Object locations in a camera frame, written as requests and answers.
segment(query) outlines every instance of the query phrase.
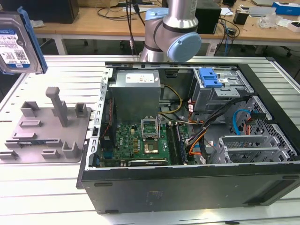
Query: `green motherboard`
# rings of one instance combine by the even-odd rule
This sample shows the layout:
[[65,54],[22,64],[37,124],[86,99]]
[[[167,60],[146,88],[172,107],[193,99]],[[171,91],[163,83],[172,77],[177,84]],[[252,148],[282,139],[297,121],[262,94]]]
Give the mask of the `green motherboard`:
[[[187,126],[178,126],[183,145],[189,138]],[[159,130],[159,138],[143,138],[141,124],[119,124],[116,132],[116,146],[109,151],[103,151],[102,161],[105,167],[118,166],[119,163],[128,163],[132,160],[163,160],[165,165],[173,165],[170,151],[174,151],[173,140],[168,140],[170,126],[160,124],[157,129],[155,124],[145,124],[144,134],[153,134]]]

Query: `yellow cable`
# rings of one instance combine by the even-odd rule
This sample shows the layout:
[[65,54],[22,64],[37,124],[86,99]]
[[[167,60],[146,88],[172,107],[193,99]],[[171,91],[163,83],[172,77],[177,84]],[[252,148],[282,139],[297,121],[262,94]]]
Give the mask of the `yellow cable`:
[[180,101],[180,104],[179,104],[179,106],[178,106],[178,108],[177,109],[174,109],[174,110],[172,110],[172,111],[166,111],[166,112],[159,112],[158,114],[171,114],[171,113],[175,113],[175,112],[177,112],[180,108],[181,108],[181,106],[182,106],[182,99],[181,99],[181,97],[179,96],[179,94],[177,93],[177,91],[175,91],[173,88],[171,88],[169,85],[165,85],[166,87],[168,87],[169,89],[171,89],[176,95],[177,95],[177,97],[179,98],[179,101]]

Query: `blue drive bay latch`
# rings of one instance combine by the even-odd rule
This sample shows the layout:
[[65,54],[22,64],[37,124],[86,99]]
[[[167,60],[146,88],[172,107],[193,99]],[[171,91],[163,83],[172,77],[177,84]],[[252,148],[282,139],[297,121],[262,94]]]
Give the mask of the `blue drive bay latch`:
[[218,75],[212,70],[212,68],[200,68],[199,77],[205,88],[222,88],[223,85],[218,80]]

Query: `hard drive sticker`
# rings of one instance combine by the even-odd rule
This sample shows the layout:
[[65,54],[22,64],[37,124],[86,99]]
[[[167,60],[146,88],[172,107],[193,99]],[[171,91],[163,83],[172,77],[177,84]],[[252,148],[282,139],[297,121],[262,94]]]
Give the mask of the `hard drive sticker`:
[[18,35],[14,30],[0,30],[0,55],[12,68],[29,68],[29,59],[17,40]]

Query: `aluminum workbench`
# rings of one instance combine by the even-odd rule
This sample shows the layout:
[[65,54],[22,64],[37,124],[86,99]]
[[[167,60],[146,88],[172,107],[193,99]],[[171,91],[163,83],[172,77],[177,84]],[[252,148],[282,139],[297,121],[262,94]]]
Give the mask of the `aluminum workbench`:
[[[24,101],[52,107],[48,86],[60,88],[67,106],[85,102],[93,110],[105,61],[138,61],[129,56],[46,56],[45,75],[22,74],[0,104],[0,149],[13,132]],[[300,86],[276,63],[265,58],[195,57],[191,61],[247,63],[300,128]],[[90,136],[92,123],[87,135]],[[207,209],[98,215],[85,190],[76,189],[80,163],[0,165],[0,224],[300,224],[300,188],[268,207]]]

